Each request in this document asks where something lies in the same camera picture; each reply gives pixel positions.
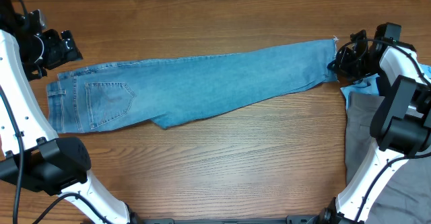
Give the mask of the light blue denim jeans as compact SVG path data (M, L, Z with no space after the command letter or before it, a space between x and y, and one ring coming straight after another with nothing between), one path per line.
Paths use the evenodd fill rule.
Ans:
M334 39L251 52L102 63L47 85L58 133L116 130L150 120L161 128L211 118L336 80Z

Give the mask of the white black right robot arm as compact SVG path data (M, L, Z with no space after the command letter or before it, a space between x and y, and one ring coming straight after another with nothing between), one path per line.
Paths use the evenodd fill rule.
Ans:
M429 157L430 79L416 49L400 40L401 26L387 22L374 38L351 34L328 69L349 80L378 75L384 97L370 124L372 142L347 187L309 223L364 223L394 173L410 159Z

